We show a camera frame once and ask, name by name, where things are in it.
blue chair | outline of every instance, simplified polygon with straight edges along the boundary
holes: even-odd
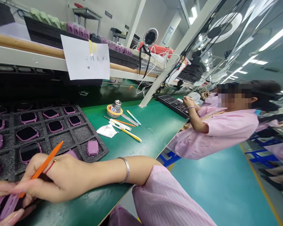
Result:
[[[259,152],[265,152],[267,151],[266,149],[263,150],[258,150],[258,151],[250,151],[250,152],[245,152],[245,154],[251,154],[254,158],[249,159],[252,163],[261,163],[268,168],[274,168],[271,164],[268,163],[268,161],[279,161],[273,154],[267,155],[267,156],[260,156],[258,153]]]
[[[169,157],[171,157],[169,160],[166,160],[165,157],[162,154],[159,155],[160,159],[164,162],[163,163],[164,167],[168,167],[168,166],[172,165],[173,163],[175,163],[176,161],[178,161],[179,159],[181,159],[181,157],[179,157],[178,155],[176,155],[172,151],[169,152],[167,155]]]

shoe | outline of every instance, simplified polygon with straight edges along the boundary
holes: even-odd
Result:
[[[275,189],[279,190],[279,191],[283,191],[283,185],[279,184],[277,182],[274,182],[272,179],[270,179],[268,176],[265,175],[261,175],[261,177],[268,182],[270,185],[272,185]]]
[[[269,172],[266,171],[266,169],[258,169],[261,173],[263,173],[264,175],[268,176],[268,177],[274,177],[276,175],[273,175]]]

yellow floor line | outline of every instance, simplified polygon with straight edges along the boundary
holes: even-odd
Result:
[[[240,147],[241,147],[243,153],[245,153],[245,149],[244,149],[244,147],[242,146],[241,143],[240,143]],[[272,204],[272,202],[271,202],[269,196],[267,195],[266,190],[265,190],[265,188],[263,187],[263,184],[262,184],[262,182],[261,182],[261,180],[260,180],[258,174],[256,173],[256,171],[255,171],[254,167],[252,166],[251,162],[248,160],[247,156],[246,156],[246,155],[244,155],[244,156],[245,156],[245,158],[247,159],[247,162],[248,162],[248,164],[250,165],[251,170],[252,170],[252,172],[254,173],[255,178],[256,178],[256,180],[257,180],[257,182],[258,182],[258,184],[259,184],[259,186],[260,186],[260,188],[261,188],[261,190],[262,190],[262,193],[264,194],[264,196],[265,196],[265,198],[266,198],[266,200],[267,200],[267,202],[268,202],[268,205],[269,205],[271,211],[273,212],[273,214],[274,214],[274,216],[275,216],[275,218],[276,218],[276,220],[277,220],[279,226],[283,226],[283,222],[281,221],[281,219],[280,219],[280,217],[279,217],[279,215],[278,215],[278,213],[277,213],[277,211],[276,211],[274,205]]]

silver bangle bracelet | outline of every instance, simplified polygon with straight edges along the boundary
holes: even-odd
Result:
[[[124,162],[126,163],[126,167],[127,167],[127,174],[126,174],[126,177],[125,177],[125,180],[123,182],[120,182],[120,184],[123,184],[123,183],[126,183],[126,181],[128,180],[129,178],[129,174],[130,174],[130,168],[129,168],[129,164],[127,162],[127,160],[123,157],[118,157],[118,159],[122,159],[124,160]]]

pink sleeve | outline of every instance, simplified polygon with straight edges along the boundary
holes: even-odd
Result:
[[[219,117],[206,121],[208,125],[208,136],[229,136],[245,132],[247,135],[254,133],[258,127],[258,120],[245,114],[239,116]]]
[[[164,166],[154,166],[146,184],[132,194],[142,225],[216,225]]]

